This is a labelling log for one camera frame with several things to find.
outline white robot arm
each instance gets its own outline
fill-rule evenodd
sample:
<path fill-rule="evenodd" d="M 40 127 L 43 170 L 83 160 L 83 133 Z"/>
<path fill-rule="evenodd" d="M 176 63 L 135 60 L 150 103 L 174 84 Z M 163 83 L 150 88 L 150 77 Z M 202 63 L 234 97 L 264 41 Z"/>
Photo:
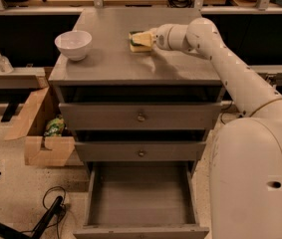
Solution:
<path fill-rule="evenodd" d="M 282 95 L 226 47 L 208 19 L 162 25 L 155 41 L 210 60 L 245 116 L 224 126 L 213 144 L 212 238 L 282 239 Z"/>

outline plastic bottle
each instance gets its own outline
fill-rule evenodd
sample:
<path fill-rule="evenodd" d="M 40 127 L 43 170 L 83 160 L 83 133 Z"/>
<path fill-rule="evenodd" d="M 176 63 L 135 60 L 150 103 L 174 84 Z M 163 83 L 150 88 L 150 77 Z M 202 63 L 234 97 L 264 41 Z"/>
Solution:
<path fill-rule="evenodd" d="M 13 67 L 10 64 L 10 61 L 8 60 L 7 57 L 2 56 L 0 54 L 0 72 L 1 73 L 6 73 L 9 74 L 11 72 L 13 72 Z"/>

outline floor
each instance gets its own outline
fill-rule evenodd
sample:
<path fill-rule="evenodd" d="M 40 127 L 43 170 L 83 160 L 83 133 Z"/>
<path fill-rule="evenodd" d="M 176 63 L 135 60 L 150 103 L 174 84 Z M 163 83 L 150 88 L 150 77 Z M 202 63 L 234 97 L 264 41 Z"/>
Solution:
<path fill-rule="evenodd" d="M 5 109 L 0 106 L 0 119 Z M 224 114 L 222 120 L 235 120 L 237 114 Z M 67 215 L 59 226 L 62 239 L 75 239 L 73 230 L 80 229 L 85 219 L 86 200 L 88 197 L 89 180 L 82 166 L 66 166 L 58 168 L 26 166 L 24 164 L 24 138 L 5 141 L 3 138 L 12 125 L 0 121 L 0 222 L 18 231 L 32 230 L 45 213 L 42 201 L 45 193 L 52 187 L 61 186 L 66 189 L 65 204 Z M 215 129 L 207 139 L 207 148 L 197 166 L 192 183 L 195 190 L 196 208 L 201 226 L 210 228 L 209 205 L 209 154 L 212 141 L 218 130 L 223 126 L 219 120 Z M 50 206 L 62 190 L 52 191 L 45 199 Z M 56 227 L 46 230 L 42 239 L 58 238 Z"/>

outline dresser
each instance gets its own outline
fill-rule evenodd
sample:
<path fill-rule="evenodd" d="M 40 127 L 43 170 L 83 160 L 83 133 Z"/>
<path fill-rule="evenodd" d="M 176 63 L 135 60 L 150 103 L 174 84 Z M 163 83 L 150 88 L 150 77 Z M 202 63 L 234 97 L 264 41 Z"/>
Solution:
<path fill-rule="evenodd" d="M 93 36 L 82 61 L 60 55 L 50 76 L 89 176 L 84 238 L 204 238 L 191 177 L 224 88 L 207 60 L 132 53 L 129 32 L 188 24 L 192 8 L 89 8 L 74 29 Z"/>

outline drawer knob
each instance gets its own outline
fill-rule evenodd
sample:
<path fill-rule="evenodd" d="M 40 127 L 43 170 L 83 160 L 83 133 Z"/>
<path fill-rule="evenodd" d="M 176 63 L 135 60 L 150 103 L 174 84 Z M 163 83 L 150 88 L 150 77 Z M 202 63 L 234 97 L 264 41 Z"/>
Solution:
<path fill-rule="evenodd" d="M 145 155 L 145 151 L 143 151 L 142 149 L 139 151 L 139 156 L 143 157 Z"/>
<path fill-rule="evenodd" d="M 138 121 L 143 122 L 146 120 L 146 116 L 143 113 L 139 113 L 138 115 Z"/>

